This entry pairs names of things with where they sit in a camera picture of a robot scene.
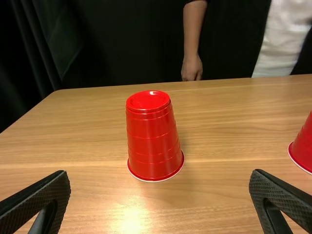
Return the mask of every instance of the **upside-down cup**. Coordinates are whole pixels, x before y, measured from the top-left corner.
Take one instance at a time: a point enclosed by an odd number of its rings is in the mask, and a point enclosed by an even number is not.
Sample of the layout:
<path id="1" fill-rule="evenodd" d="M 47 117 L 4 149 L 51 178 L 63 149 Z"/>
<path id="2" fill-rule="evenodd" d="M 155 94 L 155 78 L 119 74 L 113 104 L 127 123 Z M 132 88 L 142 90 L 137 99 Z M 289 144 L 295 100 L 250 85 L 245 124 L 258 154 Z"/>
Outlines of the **upside-down cup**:
<path id="1" fill-rule="evenodd" d="M 312 112 L 296 139 L 288 146 L 288 154 L 298 167 L 312 174 Z"/>
<path id="2" fill-rule="evenodd" d="M 143 91 L 126 102 L 128 169 L 137 179 L 159 182 L 174 177 L 184 155 L 168 94 Z"/>

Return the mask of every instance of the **white shirt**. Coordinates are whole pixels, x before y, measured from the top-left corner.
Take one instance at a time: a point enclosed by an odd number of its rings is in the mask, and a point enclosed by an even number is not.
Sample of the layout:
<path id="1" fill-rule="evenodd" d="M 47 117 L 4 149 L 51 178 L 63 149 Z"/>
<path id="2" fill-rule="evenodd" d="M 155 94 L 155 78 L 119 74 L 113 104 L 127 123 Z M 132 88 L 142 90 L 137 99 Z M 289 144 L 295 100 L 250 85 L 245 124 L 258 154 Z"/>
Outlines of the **white shirt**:
<path id="1" fill-rule="evenodd" d="M 311 20 L 312 0 L 272 0 L 252 77 L 288 76 L 311 29 Z"/>

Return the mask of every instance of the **wooden table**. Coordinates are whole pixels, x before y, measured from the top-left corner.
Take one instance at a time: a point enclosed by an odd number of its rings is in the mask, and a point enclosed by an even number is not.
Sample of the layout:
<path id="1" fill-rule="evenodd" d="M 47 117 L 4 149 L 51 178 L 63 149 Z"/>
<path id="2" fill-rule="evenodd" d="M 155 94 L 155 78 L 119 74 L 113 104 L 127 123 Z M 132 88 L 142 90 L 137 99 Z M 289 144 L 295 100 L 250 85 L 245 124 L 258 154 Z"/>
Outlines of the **wooden table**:
<path id="1" fill-rule="evenodd" d="M 186 157 L 161 183 L 126 167 L 125 101 L 146 89 L 170 94 Z M 260 234 L 253 169 L 312 194 L 312 176 L 287 154 L 311 109 L 312 75 L 57 91 L 0 135 L 0 200 L 64 169 L 72 194 L 61 234 Z"/>

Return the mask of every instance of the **person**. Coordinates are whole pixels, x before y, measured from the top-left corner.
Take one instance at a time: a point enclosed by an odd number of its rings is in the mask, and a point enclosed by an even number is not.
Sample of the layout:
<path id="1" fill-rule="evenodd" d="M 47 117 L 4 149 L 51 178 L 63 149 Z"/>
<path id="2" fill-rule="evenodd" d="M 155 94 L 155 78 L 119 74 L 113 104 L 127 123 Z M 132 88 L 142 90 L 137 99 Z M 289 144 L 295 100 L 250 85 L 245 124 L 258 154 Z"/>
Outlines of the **person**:
<path id="1" fill-rule="evenodd" d="M 311 22 L 312 0 L 188 1 L 182 80 L 312 73 Z"/>

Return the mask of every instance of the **black curtain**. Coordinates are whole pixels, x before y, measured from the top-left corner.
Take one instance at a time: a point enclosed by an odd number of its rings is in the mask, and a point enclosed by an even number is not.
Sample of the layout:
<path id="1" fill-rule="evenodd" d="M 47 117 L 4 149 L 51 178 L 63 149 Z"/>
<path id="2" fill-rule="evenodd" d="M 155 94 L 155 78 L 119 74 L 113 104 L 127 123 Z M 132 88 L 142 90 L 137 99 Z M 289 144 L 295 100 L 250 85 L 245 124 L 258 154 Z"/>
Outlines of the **black curtain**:
<path id="1" fill-rule="evenodd" d="M 11 3 L 0 0 L 0 132 L 53 91 L 35 79 Z"/>
<path id="2" fill-rule="evenodd" d="M 0 131 L 57 89 L 181 80 L 181 0 L 0 4 Z"/>

